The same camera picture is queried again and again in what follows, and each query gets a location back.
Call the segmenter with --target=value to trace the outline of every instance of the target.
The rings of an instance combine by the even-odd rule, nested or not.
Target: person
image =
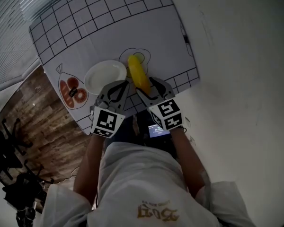
[[[210,183],[181,127],[170,130],[174,159],[137,144],[132,122],[108,141],[91,136],[73,191],[49,187],[40,226],[255,226],[235,183]]]

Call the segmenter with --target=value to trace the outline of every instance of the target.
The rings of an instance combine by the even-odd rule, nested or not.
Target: printed grid
[[[192,84],[198,81],[198,78],[199,78],[198,70],[197,67],[195,67],[181,74],[168,78],[165,81],[171,85],[175,94],[177,94],[190,88]],[[153,86],[151,86],[151,88],[152,91],[150,96],[151,97],[159,96],[159,93],[155,90],[155,88]],[[124,106],[124,112],[126,116],[132,116],[146,109],[145,105],[142,103],[137,93],[135,93],[135,91],[133,92],[134,93],[129,92],[128,97],[126,99],[126,103]],[[86,134],[89,134],[88,130],[90,130],[91,128],[90,115],[87,115],[76,122]]]
[[[29,32],[45,65],[99,29],[136,14],[172,5],[171,0],[61,0],[37,18]]]

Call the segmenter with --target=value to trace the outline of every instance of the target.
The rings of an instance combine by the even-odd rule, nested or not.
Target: table
[[[117,60],[127,66],[128,56],[135,54],[147,76],[165,80],[175,94],[199,80],[172,0],[61,0],[32,23],[30,34],[51,84],[86,134],[91,126],[89,107],[97,96],[85,92],[83,80],[100,61]],[[145,106],[127,79],[124,113],[130,116]],[[66,102],[62,88],[71,90],[74,85],[82,89],[83,100]],[[151,96],[156,95],[152,87]]]

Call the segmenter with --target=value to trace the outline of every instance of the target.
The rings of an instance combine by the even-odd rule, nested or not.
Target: sleeve
[[[61,186],[51,185],[47,192],[40,227],[74,227],[87,221],[89,201]]]
[[[217,182],[205,185],[195,200],[208,208],[223,226],[255,227],[235,182]]]

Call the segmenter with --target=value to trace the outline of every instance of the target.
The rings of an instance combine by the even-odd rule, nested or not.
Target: paper plate
[[[119,61],[102,61],[88,70],[84,86],[92,94],[99,95],[102,88],[114,81],[125,80],[126,68]]]

